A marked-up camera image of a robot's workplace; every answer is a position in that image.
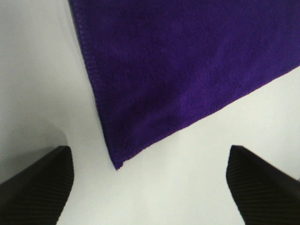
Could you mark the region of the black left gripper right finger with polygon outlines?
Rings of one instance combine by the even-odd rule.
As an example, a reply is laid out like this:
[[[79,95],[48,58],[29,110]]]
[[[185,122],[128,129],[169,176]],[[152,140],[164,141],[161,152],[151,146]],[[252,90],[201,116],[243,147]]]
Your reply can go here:
[[[300,183],[243,146],[230,149],[226,181],[247,225],[298,225]]]

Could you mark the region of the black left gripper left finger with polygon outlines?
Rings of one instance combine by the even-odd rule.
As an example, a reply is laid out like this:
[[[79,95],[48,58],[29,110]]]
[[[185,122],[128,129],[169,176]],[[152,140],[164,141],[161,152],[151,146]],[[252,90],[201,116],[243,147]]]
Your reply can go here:
[[[57,224],[73,183],[71,148],[59,146],[0,185],[0,223]]]

